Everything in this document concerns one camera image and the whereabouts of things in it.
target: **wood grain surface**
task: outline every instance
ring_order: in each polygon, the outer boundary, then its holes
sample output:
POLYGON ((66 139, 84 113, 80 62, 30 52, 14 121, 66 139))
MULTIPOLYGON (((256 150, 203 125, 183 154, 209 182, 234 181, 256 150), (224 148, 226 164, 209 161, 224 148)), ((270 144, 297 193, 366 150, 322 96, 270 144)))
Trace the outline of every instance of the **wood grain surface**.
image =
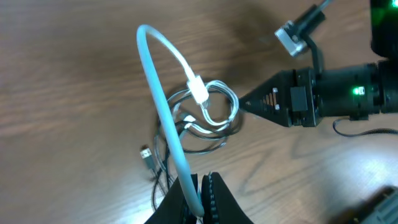
MULTIPOLYGON (((0 223, 144 223, 154 104, 136 47, 139 24, 160 30, 196 73, 243 96, 290 58, 274 31, 314 0, 2 0, 0 2, 0 223)), ((327 68, 373 62, 369 3, 338 0, 314 33, 327 68)), ((165 90, 184 82, 150 41, 165 90)), ((218 171, 254 223, 339 223, 398 185, 398 139, 283 128, 251 114, 225 148, 188 156, 218 171)), ((344 131, 398 128, 396 115, 343 123, 344 131)))

